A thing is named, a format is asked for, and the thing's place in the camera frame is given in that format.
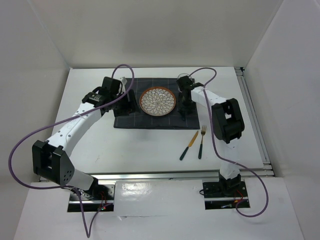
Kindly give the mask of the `dark checked cloth placemat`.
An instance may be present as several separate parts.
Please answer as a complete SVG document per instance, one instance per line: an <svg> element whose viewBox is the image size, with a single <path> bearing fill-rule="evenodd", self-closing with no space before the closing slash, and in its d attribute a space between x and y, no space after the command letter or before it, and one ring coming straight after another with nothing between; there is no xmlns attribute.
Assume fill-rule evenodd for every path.
<svg viewBox="0 0 320 240"><path fill-rule="evenodd" d="M177 98L179 96L176 78L135 78L133 91L136 101L139 102L142 93L151 87L164 87L172 91ZM149 130L198 130L200 128L198 112L186 116L186 120L175 107L173 111L164 116L151 116L142 109L128 116L119 116L114 120L116 129L149 129Z"/></svg>

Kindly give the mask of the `gold fork green handle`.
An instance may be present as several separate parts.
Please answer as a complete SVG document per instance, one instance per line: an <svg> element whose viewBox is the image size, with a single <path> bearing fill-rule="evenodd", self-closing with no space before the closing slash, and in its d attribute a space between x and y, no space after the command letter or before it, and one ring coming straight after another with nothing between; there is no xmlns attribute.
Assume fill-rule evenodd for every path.
<svg viewBox="0 0 320 240"><path fill-rule="evenodd" d="M198 151L198 159L202 158L202 153L203 153L203 142L204 142L204 136L207 131L207 126L203 125L200 131L201 134L201 141L200 141L200 146L199 146L199 151Z"/></svg>

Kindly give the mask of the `floral patterned ceramic plate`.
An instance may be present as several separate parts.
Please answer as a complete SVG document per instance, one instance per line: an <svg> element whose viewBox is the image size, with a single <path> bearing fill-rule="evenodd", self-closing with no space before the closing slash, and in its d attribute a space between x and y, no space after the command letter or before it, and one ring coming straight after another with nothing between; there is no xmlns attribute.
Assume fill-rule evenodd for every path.
<svg viewBox="0 0 320 240"><path fill-rule="evenodd" d="M176 106L174 93L165 87L150 87L139 98L140 108L153 117L162 117L172 112Z"/></svg>

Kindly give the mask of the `clear drinking glass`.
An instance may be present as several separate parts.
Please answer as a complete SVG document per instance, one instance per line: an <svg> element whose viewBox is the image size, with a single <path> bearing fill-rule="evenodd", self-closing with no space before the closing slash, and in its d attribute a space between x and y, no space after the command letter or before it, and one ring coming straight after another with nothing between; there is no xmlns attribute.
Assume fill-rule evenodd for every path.
<svg viewBox="0 0 320 240"><path fill-rule="evenodd" d="M181 73L178 75L176 83L178 85L179 92L182 92L186 87L192 85L194 81L189 74Z"/></svg>

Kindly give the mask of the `gold knife green handle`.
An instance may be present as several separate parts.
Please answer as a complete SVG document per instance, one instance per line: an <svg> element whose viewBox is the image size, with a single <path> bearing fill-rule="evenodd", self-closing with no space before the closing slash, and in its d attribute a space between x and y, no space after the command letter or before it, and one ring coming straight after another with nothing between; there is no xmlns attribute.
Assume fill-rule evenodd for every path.
<svg viewBox="0 0 320 240"><path fill-rule="evenodd" d="M183 151L183 153L181 154L179 160L182 161L188 151L189 148L192 147L193 143L195 142L196 138L198 137L199 131L197 131L194 136L192 137L192 139L190 140L188 146L185 148L185 150Z"/></svg>

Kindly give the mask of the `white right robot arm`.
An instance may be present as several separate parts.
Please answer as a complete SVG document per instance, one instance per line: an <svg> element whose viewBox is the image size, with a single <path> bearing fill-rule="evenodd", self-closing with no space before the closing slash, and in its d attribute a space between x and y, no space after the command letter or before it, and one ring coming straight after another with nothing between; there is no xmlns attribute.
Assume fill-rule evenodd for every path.
<svg viewBox="0 0 320 240"><path fill-rule="evenodd" d="M233 194L241 184L238 161L238 143L245 129L239 102L235 98L226 99L206 90L203 84L194 83L187 75L177 79L178 112L185 121L196 111L196 104L203 107L209 103L209 119L213 123L213 136L216 145L222 150L221 157L232 161L222 161L218 173L218 190L223 196Z"/></svg>

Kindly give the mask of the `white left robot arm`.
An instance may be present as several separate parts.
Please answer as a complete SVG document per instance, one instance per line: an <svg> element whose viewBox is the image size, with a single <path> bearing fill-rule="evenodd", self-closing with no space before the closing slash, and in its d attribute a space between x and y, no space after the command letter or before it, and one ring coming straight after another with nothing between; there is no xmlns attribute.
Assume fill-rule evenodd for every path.
<svg viewBox="0 0 320 240"><path fill-rule="evenodd" d="M108 188L97 178L75 169L70 156L85 133L102 116L113 111L115 117L138 110L135 93L126 90L127 79L104 77L102 85L84 96L73 119L46 141L32 146L33 172L61 187L72 186L88 200L101 199Z"/></svg>

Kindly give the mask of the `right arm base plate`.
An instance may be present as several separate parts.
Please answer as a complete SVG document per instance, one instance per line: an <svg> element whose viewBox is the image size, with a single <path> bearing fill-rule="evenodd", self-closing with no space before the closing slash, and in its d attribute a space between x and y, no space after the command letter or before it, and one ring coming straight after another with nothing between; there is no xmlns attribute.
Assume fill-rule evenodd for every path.
<svg viewBox="0 0 320 240"><path fill-rule="evenodd" d="M244 181L240 186L229 193L223 193L218 182L203 182L199 194L204 197L206 210L225 210L238 208L250 208L250 201Z"/></svg>

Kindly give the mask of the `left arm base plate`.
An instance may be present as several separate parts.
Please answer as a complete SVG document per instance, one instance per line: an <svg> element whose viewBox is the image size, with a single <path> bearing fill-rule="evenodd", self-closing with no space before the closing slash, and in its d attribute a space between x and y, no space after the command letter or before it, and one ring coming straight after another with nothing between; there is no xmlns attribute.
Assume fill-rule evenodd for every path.
<svg viewBox="0 0 320 240"><path fill-rule="evenodd" d="M83 211L85 213L93 213L100 210L101 212L113 212L114 211L114 197L116 190L116 182L115 181L102 181L101 183L104 186L104 189L98 193L98 196L91 197L83 191L79 191ZM81 206L80 200L73 189L69 195L68 213L80 213Z"/></svg>

